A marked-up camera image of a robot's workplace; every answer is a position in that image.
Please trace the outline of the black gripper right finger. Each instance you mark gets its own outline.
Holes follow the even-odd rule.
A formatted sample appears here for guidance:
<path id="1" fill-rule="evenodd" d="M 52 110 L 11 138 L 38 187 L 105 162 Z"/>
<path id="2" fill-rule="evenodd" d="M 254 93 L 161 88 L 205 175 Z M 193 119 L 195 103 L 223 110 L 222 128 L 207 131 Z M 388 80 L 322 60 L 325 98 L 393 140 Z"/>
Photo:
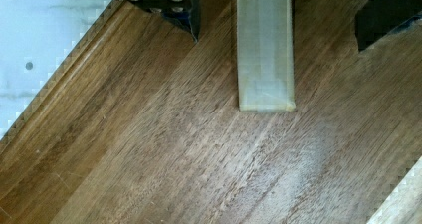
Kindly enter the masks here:
<path id="1" fill-rule="evenodd" d="M 420 18 L 422 0 L 368 0 L 354 18 L 358 51 L 412 19 Z"/>

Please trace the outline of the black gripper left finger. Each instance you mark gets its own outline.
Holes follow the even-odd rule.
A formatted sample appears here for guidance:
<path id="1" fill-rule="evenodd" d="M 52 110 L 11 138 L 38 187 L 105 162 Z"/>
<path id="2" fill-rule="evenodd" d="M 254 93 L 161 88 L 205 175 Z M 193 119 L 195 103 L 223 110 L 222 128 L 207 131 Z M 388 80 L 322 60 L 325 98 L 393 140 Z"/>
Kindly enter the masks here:
<path id="1" fill-rule="evenodd" d="M 155 13 L 189 33 L 195 43 L 200 33 L 199 0 L 127 0 L 147 13 Z"/>

